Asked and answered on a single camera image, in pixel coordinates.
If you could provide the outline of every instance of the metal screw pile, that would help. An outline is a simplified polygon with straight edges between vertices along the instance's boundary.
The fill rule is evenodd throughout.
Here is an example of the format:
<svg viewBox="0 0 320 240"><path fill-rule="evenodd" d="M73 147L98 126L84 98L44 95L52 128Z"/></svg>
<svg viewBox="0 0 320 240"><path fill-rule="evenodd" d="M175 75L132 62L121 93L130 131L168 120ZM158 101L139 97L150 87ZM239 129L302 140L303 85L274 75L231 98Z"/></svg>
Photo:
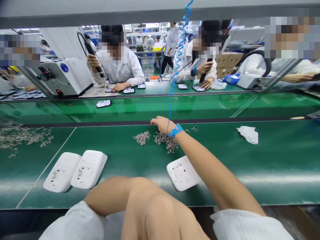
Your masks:
<svg viewBox="0 0 320 240"><path fill-rule="evenodd" d="M0 149L11 149L13 153L9 158L12 158L18 153L18 148L16 147L18 145L30 145L41 142L40 147L45 147L47 144L51 143L53 138L54 137L51 136L51 129L44 127L33 130L30 130L29 128L0 129Z"/></svg>
<svg viewBox="0 0 320 240"><path fill-rule="evenodd" d="M144 133L140 133L137 136L133 137L137 143L139 143L140 145L146 145L146 141L149 141L151 135L149 133L149 131L146 131Z"/></svg>
<svg viewBox="0 0 320 240"><path fill-rule="evenodd" d="M174 153L175 149L178 149L178 142L176 139L169 137L167 134L161 133L161 132L156 132L156 135L154 135L155 143L160 145L160 143L165 143L167 144L167 150L168 153Z"/></svg>

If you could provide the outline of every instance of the cardboard box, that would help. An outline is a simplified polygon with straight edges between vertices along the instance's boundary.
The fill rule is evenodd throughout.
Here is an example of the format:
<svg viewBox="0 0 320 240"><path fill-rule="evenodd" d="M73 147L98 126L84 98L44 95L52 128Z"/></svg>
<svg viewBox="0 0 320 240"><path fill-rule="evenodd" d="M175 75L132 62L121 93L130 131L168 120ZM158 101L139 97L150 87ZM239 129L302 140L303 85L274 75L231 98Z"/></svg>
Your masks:
<svg viewBox="0 0 320 240"><path fill-rule="evenodd" d="M233 68L242 58L242 53L228 52L228 60L225 62L224 68Z"/></svg>
<svg viewBox="0 0 320 240"><path fill-rule="evenodd" d="M217 68L223 68L225 67L226 62L228 61L230 55L226 53L222 53L221 55L218 55L215 60L217 63Z"/></svg>
<svg viewBox="0 0 320 240"><path fill-rule="evenodd" d="M217 68L218 78L224 79L226 75L229 75L232 72L232 68Z"/></svg>

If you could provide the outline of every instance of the white tissue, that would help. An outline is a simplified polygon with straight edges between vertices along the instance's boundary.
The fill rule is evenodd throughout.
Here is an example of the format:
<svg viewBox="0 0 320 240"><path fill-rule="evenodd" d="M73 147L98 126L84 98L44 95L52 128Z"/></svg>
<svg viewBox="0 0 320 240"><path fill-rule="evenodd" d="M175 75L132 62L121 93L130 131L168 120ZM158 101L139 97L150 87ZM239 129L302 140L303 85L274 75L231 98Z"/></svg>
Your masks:
<svg viewBox="0 0 320 240"><path fill-rule="evenodd" d="M255 131L254 127L241 126L237 128L238 132L245 137L245 139L252 144L258 144L258 133Z"/></svg>
<svg viewBox="0 0 320 240"><path fill-rule="evenodd" d="M220 82L217 79L215 79L211 85L211 89L222 90L222 89L225 89L226 86L227 86L226 82Z"/></svg>

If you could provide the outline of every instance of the white shelf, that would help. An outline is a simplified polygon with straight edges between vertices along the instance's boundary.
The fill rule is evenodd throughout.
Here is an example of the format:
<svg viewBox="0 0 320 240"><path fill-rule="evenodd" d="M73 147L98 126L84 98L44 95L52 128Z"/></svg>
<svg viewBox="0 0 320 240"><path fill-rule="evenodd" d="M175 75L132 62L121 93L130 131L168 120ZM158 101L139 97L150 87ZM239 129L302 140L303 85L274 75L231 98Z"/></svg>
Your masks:
<svg viewBox="0 0 320 240"><path fill-rule="evenodd" d="M2 0L0 26L6 29L182 21L187 2ZM191 7L190 20L301 16L306 12L319 16L320 12L319 0L196 0Z"/></svg>

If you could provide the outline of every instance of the white machine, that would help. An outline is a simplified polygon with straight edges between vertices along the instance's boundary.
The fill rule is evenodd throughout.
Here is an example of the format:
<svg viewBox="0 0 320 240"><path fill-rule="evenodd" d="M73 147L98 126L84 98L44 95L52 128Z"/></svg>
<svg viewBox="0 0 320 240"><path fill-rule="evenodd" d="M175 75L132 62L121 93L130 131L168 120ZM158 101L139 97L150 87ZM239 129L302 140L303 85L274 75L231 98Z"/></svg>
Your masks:
<svg viewBox="0 0 320 240"><path fill-rule="evenodd" d="M86 62L78 58L43 62L30 68L53 95L79 95L93 83Z"/></svg>

